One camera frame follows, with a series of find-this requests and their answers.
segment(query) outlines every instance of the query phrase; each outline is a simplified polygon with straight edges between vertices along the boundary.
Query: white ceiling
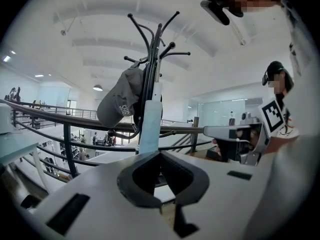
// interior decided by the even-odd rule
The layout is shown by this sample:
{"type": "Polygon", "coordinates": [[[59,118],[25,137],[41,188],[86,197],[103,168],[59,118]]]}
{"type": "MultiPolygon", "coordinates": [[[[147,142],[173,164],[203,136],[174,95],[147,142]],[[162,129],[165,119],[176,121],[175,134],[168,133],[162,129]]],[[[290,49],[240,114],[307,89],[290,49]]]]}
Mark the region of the white ceiling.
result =
{"type": "Polygon", "coordinates": [[[25,58],[23,54],[18,53],[5,43],[0,46],[0,58],[0,65],[2,67],[18,73],[36,83],[56,81],[54,77],[50,76],[48,73],[44,74],[41,69],[35,66],[28,58],[25,58]],[[4,62],[6,56],[9,56],[10,59],[4,62]]]}
{"type": "MultiPolygon", "coordinates": [[[[200,2],[32,0],[6,39],[13,49],[20,50],[24,59],[32,58],[32,63],[28,68],[25,63],[12,66],[26,75],[29,71],[34,75],[38,70],[46,75],[52,73],[55,78],[86,92],[91,92],[95,84],[109,91],[132,64],[124,56],[136,60],[147,56],[144,41],[128,13],[139,24],[156,32],[159,23],[164,24],[180,11],[162,37],[166,45],[175,41],[173,52],[191,52],[191,56],[169,56],[162,62],[161,81],[168,90],[179,78],[208,67],[221,55],[236,54],[266,41],[289,39],[279,7],[245,13],[243,18],[230,16],[231,26],[223,26],[200,7],[200,2]],[[66,31],[66,35],[62,36],[61,31],[66,31]],[[239,37],[245,40],[245,46],[240,45],[239,37]]],[[[149,32],[143,31],[150,40],[149,32]]]]}

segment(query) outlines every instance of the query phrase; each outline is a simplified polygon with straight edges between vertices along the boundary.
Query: gray cap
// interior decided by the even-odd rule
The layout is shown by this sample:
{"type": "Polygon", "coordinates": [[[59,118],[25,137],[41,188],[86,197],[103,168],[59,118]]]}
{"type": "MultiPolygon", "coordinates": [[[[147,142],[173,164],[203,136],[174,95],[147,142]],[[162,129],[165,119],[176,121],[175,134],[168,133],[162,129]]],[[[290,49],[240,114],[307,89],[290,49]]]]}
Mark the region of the gray cap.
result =
{"type": "Polygon", "coordinates": [[[134,104],[138,102],[143,88],[144,72],[131,66],[122,72],[118,82],[100,102],[96,115],[105,127],[114,128],[123,117],[135,114],[134,104]]]}

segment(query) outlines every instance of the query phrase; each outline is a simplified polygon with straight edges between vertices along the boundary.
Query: white t-shirt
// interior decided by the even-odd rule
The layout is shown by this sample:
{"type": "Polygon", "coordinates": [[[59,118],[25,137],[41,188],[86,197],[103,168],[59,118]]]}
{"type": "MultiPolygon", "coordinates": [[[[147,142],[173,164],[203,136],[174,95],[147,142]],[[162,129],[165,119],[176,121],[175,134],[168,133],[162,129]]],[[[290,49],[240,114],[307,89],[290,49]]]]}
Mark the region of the white t-shirt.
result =
{"type": "MultiPolygon", "coordinates": [[[[283,117],[286,118],[287,109],[285,107],[282,109],[282,114],[283,114],[283,117]]],[[[295,128],[292,121],[292,116],[290,114],[286,125],[278,131],[277,137],[283,138],[283,139],[290,139],[297,136],[299,136],[299,131],[297,128],[295,128]]]]}

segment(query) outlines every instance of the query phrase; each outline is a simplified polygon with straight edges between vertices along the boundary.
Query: black cap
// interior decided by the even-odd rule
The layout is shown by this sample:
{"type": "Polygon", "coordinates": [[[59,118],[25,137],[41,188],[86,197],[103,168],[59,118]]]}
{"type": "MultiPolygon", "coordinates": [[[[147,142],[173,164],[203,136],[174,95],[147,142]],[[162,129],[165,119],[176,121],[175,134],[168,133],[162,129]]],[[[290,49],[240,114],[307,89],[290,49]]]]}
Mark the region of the black cap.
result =
{"type": "Polygon", "coordinates": [[[281,70],[284,70],[284,66],[279,61],[273,61],[268,66],[266,73],[268,75],[268,81],[273,81],[275,74],[279,74],[281,70]]]}

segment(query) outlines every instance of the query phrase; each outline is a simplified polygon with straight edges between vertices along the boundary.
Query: ceiling beam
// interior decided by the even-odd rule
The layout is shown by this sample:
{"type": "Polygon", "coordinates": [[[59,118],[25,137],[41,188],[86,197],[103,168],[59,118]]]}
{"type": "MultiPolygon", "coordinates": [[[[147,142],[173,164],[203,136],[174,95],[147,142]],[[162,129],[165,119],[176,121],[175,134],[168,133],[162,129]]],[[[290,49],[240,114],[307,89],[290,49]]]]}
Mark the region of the ceiling beam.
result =
{"type": "MultiPolygon", "coordinates": [[[[136,1],[123,1],[123,0],[103,0],[103,1],[87,1],[86,7],[82,2],[75,4],[74,6],[61,9],[58,12],[53,13],[53,24],[68,19],[77,17],[94,16],[94,15],[116,15],[127,16],[128,12],[131,12],[133,8],[136,8],[136,1]]],[[[145,20],[152,22],[156,25],[158,23],[165,23],[173,12],[171,10],[165,10],[159,8],[146,1],[141,1],[139,6],[139,12],[134,13],[136,20],[145,20]]],[[[196,26],[190,28],[184,28],[186,25],[185,17],[177,17],[169,24],[168,29],[175,33],[179,33],[186,39],[190,39],[195,45],[207,53],[210,57],[214,57],[218,51],[218,43],[212,38],[208,38],[206,33],[197,31],[196,26]]]]}
{"type": "MultiPolygon", "coordinates": [[[[72,41],[72,45],[77,47],[89,47],[89,46],[109,47],[109,48],[118,48],[118,49],[139,52],[143,54],[147,53],[147,49],[145,45],[135,43],[135,42],[130,42],[130,41],[112,39],[112,38],[94,38],[94,37],[77,38],[72,41]]],[[[167,56],[163,60],[179,68],[188,70],[190,64],[178,58],[178,56],[179,55],[167,56]]]]}
{"type": "Polygon", "coordinates": [[[123,62],[112,61],[112,60],[103,60],[103,59],[94,59],[94,58],[84,58],[83,59],[84,66],[90,67],[103,67],[109,69],[116,69],[124,71],[129,68],[128,63],[123,60],[123,62]]]}
{"type": "MultiPolygon", "coordinates": [[[[103,79],[103,80],[107,80],[107,81],[110,81],[110,82],[116,82],[116,81],[118,81],[120,76],[104,75],[104,74],[99,74],[99,73],[91,73],[91,77],[93,79],[103,79]]],[[[162,77],[160,77],[160,80],[166,81],[168,83],[172,83],[174,78],[172,76],[162,74],[162,77]]]]}

